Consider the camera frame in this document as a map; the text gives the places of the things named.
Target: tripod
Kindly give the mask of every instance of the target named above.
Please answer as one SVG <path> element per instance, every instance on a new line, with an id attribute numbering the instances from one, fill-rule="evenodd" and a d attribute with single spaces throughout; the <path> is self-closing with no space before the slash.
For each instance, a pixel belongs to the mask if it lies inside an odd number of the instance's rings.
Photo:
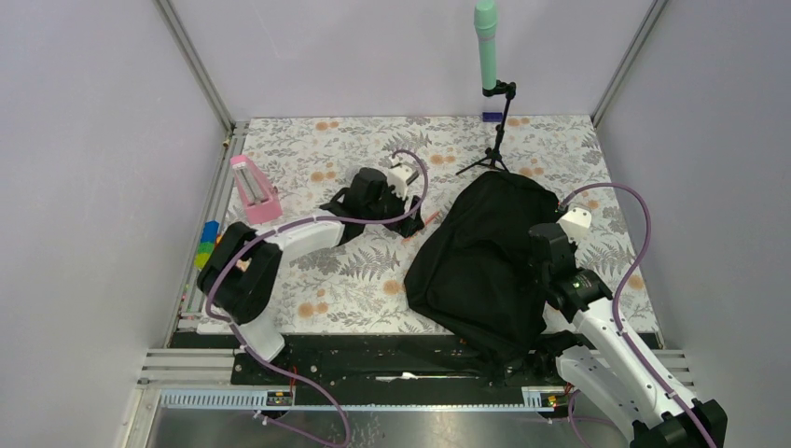
<path id="1" fill-rule="evenodd" d="M 503 142 L 503 136 L 506 134 L 506 120 L 508 119 L 508 108 L 511 106 L 511 100 L 517 96 L 517 83 L 515 82 L 503 82 L 501 80 L 497 80 L 497 84 L 494 86 L 493 89 L 484 89 L 483 96 L 490 97 L 495 95 L 505 95 L 506 96 L 506 108 L 503 110 L 503 120 L 500 121 L 500 124 L 497 125 L 497 136 L 494 138 L 494 147 L 487 147 L 484 154 L 486 154 L 483 159 L 479 161 L 474 161 L 469 166 L 463 168 L 461 171 L 456 173 L 456 175 L 460 175 L 461 173 L 469 170 L 473 166 L 484 166 L 492 170 L 497 171 L 505 171 L 508 173 L 508 167 L 506 164 L 503 163 L 503 156 L 500 154 L 500 144 Z M 500 163 L 503 165 L 502 168 L 496 165 L 496 163 Z"/>

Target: white wall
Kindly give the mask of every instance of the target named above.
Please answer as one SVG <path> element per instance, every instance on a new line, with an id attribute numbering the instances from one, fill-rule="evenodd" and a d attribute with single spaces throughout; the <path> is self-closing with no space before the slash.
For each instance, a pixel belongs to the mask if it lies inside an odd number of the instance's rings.
<path id="1" fill-rule="evenodd" d="M 600 128 L 651 207 L 654 309 L 728 412 L 728 447 L 791 441 L 790 21 L 787 0 L 671 2 Z"/>
<path id="2" fill-rule="evenodd" d="M 154 3 L 4 2 L 0 445 L 107 448 L 222 131 Z"/>
<path id="3" fill-rule="evenodd" d="M 235 119 L 481 112 L 476 0 L 173 3 Z M 497 3 L 513 112 L 590 114 L 651 0 Z"/>

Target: pink object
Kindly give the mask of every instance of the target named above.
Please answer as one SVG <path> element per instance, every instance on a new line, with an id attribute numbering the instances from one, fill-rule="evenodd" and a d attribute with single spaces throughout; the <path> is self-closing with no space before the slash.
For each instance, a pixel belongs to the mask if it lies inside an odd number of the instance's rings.
<path id="1" fill-rule="evenodd" d="M 277 190 L 247 156 L 230 158 L 233 180 L 249 224 L 263 224 L 283 215 Z"/>

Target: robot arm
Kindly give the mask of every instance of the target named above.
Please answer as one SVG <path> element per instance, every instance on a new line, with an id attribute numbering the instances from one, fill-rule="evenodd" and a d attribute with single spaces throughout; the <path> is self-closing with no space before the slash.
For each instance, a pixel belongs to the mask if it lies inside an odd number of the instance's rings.
<path id="1" fill-rule="evenodd" d="M 318 220 L 318 217 L 351 217 L 381 220 L 399 217 L 409 211 L 420 198 L 409 201 L 409 185 L 418 177 L 415 169 L 391 158 L 386 173 L 362 168 L 348 188 L 339 191 L 314 213 L 313 223 L 281 231 L 252 247 L 243 257 L 245 266 L 233 268 L 215 294 L 215 305 L 238 326 L 251 346 L 267 360 L 272 360 L 284 347 L 284 339 L 264 313 L 280 265 L 315 250 L 343 245 L 359 236 L 365 224 Z M 385 227 L 404 237 L 424 227 L 420 209 L 410 217 Z M 198 288 L 204 293 L 214 285 L 229 261 L 261 231 L 242 222 L 231 224 L 219 245 L 198 275 Z"/>
<path id="2" fill-rule="evenodd" d="M 585 335 L 602 353 L 612 371 L 591 355 L 576 338 L 556 346 L 556 368 L 563 380 L 574 384 L 618 426 L 632 448 L 703 447 L 700 432 L 673 397 L 664 392 L 623 334 L 637 333 L 621 318 L 615 324 L 613 297 L 602 279 L 576 267 L 574 251 L 590 225 L 590 214 L 573 209 L 558 223 L 530 229 L 534 248 L 532 266 L 547 302 L 561 311 L 577 333 Z M 639 337 L 632 340 L 642 357 L 700 418 L 719 446 L 725 439 L 727 417 L 715 400 L 701 403 L 676 380 Z"/>

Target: mint green cylinder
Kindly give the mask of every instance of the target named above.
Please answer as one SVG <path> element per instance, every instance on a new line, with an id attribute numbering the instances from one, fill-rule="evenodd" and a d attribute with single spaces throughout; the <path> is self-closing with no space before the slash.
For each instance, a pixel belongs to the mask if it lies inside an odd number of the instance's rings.
<path id="1" fill-rule="evenodd" d="M 475 5 L 475 31 L 478 34 L 480 81 L 483 89 L 497 85 L 497 53 L 494 35 L 497 31 L 497 5 L 493 0 L 480 0 Z"/>

